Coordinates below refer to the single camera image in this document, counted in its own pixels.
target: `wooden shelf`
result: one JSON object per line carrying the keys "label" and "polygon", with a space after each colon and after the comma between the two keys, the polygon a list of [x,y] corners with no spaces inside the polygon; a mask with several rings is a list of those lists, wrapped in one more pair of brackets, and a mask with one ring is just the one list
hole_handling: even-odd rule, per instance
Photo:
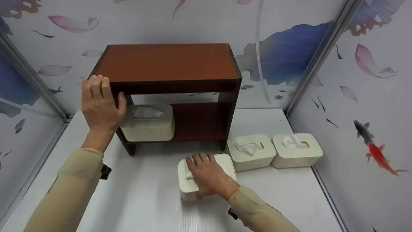
{"label": "wooden shelf", "polygon": [[[218,102],[173,104],[175,134],[170,142],[216,140],[226,147],[242,82],[229,44],[108,45],[91,75],[110,79],[117,99],[131,95],[219,92]],[[133,156],[139,145],[121,129],[117,136]]]}
{"label": "wooden shelf", "polygon": [[226,138],[226,127],[222,123],[218,102],[172,104],[172,107],[175,118],[175,135],[169,142],[224,140]]}

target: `beige sleeve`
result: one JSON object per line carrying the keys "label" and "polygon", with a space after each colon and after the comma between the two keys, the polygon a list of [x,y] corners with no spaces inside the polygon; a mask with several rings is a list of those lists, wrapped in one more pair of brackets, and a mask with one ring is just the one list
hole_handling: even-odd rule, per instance
{"label": "beige sleeve", "polygon": [[300,232],[285,216],[245,186],[229,199],[229,204],[231,211],[254,232]]}
{"label": "beige sleeve", "polygon": [[75,232],[97,187],[103,152],[73,151],[30,217],[24,232]]}

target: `tissue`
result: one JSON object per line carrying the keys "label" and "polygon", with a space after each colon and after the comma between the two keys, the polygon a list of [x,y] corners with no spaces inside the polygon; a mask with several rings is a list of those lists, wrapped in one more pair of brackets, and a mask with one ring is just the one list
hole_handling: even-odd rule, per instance
{"label": "tissue", "polygon": [[162,114],[162,111],[154,108],[139,107],[134,112],[133,119],[158,119]]}
{"label": "tissue", "polygon": [[186,175],[186,179],[194,179],[194,177],[193,177],[193,175],[192,175],[192,172],[189,172],[189,173]]}
{"label": "tissue", "polygon": [[288,135],[283,139],[283,145],[288,149],[308,148],[306,143],[302,143],[300,135]]}
{"label": "tissue", "polygon": [[260,142],[257,143],[249,143],[249,144],[239,144],[236,140],[234,142],[234,145],[236,146],[236,148],[241,151],[244,152],[248,155],[254,155],[254,153],[259,150],[262,149],[262,144]]}

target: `pink petal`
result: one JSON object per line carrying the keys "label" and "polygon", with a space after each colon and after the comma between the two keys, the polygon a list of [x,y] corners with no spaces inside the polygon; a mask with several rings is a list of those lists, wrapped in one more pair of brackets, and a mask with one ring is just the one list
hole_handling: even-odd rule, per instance
{"label": "pink petal", "polygon": [[350,98],[356,102],[358,102],[358,98],[356,97],[356,94],[353,90],[351,90],[349,87],[341,85],[340,90],[342,91],[343,95],[347,98]]}
{"label": "pink petal", "polygon": [[176,6],[175,10],[173,11],[173,16],[172,16],[173,19],[175,19],[176,12],[177,12],[178,9],[183,5],[183,3],[185,3],[185,1],[186,1],[186,0],[180,0],[180,1],[179,1],[178,5]]}
{"label": "pink petal", "polygon": [[78,22],[58,15],[49,16],[48,18],[61,29],[74,33],[87,32],[95,28],[99,23],[98,18],[89,18],[87,22]]}
{"label": "pink petal", "polygon": [[37,73],[45,76],[59,76],[67,73],[71,68],[71,66],[46,65]]}
{"label": "pink petal", "polygon": [[82,56],[89,57],[89,58],[96,58],[96,57],[101,56],[102,54],[103,52],[98,51],[98,50],[89,50],[89,51],[85,51]]}
{"label": "pink petal", "polygon": [[380,71],[380,73],[393,73],[393,72],[394,71],[392,70],[391,67],[384,68]]}
{"label": "pink petal", "polygon": [[241,5],[246,5],[248,3],[250,3],[253,0],[237,0],[237,4],[241,4]]}
{"label": "pink petal", "polygon": [[396,76],[397,72],[394,72],[389,67],[382,71],[382,69],[379,68],[379,66],[377,66],[373,61],[372,54],[370,53],[369,49],[361,44],[358,44],[356,48],[355,60],[360,70],[367,75],[379,78]]}
{"label": "pink petal", "polygon": [[373,2],[373,0],[365,0],[365,2],[366,2],[366,4],[368,4],[368,5],[372,6],[372,2]]}

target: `hand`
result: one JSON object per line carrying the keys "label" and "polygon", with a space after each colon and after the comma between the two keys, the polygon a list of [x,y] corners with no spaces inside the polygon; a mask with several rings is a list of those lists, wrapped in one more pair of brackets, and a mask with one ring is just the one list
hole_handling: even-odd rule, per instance
{"label": "hand", "polygon": [[126,116],[126,103],[124,93],[120,92],[119,107],[116,108],[109,78],[93,75],[89,80],[84,80],[82,113],[90,131],[82,147],[104,152]]}
{"label": "hand", "polygon": [[186,163],[199,186],[198,199],[218,194],[227,201],[239,189],[240,185],[224,172],[214,155],[194,154],[193,159],[194,162],[186,157]]}

